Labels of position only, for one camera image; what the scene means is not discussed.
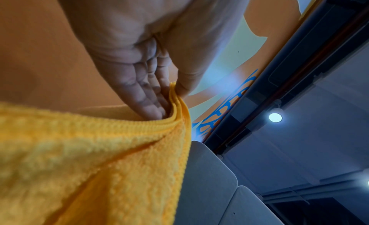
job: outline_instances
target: round light fixture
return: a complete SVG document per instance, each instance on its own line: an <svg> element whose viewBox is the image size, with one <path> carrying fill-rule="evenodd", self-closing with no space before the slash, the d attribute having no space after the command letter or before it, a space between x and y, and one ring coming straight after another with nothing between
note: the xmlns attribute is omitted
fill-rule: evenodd
<svg viewBox="0 0 369 225"><path fill-rule="evenodd" d="M280 108L274 108L270 111L270 115L269 115L269 120L274 122L274 123L278 123L281 122L283 117L283 110Z"/></svg>

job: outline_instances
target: yellow cloth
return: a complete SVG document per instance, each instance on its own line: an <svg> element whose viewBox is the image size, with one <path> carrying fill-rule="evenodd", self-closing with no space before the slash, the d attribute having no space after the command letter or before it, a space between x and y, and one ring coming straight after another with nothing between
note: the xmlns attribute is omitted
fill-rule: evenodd
<svg viewBox="0 0 369 225"><path fill-rule="evenodd" d="M191 144L187 106L172 115L128 107L83 115L0 104L0 223L172 224Z"/></svg>

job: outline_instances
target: gray ceiling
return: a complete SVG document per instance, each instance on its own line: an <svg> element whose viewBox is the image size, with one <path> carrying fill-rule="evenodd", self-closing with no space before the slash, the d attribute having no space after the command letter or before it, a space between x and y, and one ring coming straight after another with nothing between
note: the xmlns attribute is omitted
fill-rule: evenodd
<svg viewBox="0 0 369 225"><path fill-rule="evenodd" d="M240 185L263 195L369 168L369 43L284 110L223 155ZM369 185L335 199L369 225Z"/></svg>

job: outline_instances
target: hand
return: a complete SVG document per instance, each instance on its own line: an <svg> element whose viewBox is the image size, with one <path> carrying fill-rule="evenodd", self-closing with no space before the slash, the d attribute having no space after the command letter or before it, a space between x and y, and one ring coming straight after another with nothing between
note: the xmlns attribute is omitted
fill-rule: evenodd
<svg viewBox="0 0 369 225"><path fill-rule="evenodd" d="M101 76L148 120L170 109L168 66L176 92L196 88L225 47L248 0L59 0Z"/></svg>

